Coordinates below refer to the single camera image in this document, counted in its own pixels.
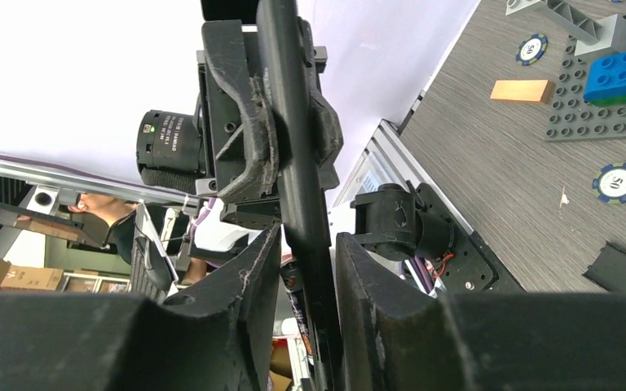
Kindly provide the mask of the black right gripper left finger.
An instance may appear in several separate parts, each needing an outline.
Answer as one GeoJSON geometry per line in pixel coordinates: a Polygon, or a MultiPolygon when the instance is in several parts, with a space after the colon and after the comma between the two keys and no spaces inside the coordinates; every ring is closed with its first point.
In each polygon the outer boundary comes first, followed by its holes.
{"type": "Polygon", "coordinates": [[[280,228],[157,304],[0,292],[0,390],[264,390],[280,228]]]}

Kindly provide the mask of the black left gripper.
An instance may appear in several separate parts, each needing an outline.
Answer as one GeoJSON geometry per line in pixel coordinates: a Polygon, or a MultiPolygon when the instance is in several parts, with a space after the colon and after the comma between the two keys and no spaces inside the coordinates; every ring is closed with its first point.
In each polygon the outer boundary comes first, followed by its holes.
{"type": "Polygon", "coordinates": [[[339,117],[322,95],[322,49],[298,16],[268,16],[265,33],[239,20],[206,22],[196,123],[204,142],[196,187],[248,226],[320,227],[324,191],[340,184],[339,117]]]}

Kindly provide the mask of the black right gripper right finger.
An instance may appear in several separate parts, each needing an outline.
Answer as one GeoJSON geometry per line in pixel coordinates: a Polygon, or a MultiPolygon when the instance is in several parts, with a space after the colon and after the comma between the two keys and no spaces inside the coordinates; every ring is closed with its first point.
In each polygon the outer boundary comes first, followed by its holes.
{"type": "Polygon", "coordinates": [[[626,297],[432,298],[337,236],[348,390],[626,390],[626,297]]]}

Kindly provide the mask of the black remote control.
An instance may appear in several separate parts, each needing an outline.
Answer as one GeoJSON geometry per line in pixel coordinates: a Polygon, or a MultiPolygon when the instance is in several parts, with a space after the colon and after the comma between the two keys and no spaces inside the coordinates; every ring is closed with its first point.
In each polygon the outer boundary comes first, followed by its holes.
{"type": "Polygon", "coordinates": [[[342,338],[296,2],[260,2],[257,24],[280,143],[278,190],[284,231],[302,273],[315,384],[318,390],[343,390],[342,338]]]}

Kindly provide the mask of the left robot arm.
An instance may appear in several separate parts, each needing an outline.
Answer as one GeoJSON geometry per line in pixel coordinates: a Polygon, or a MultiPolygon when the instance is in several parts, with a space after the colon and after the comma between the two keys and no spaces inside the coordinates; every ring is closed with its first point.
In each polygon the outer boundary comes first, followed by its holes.
{"type": "MultiPolygon", "coordinates": [[[[278,177],[296,148],[282,141],[275,124],[274,73],[262,64],[271,45],[239,20],[207,22],[203,37],[196,112],[147,112],[137,138],[138,170],[149,186],[216,197],[227,206],[264,204],[270,213],[236,219],[261,230],[282,216],[278,177]]],[[[452,224],[401,186],[379,187],[353,206],[357,242],[388,260],[435,259],[455,243],[452,224]]]]}

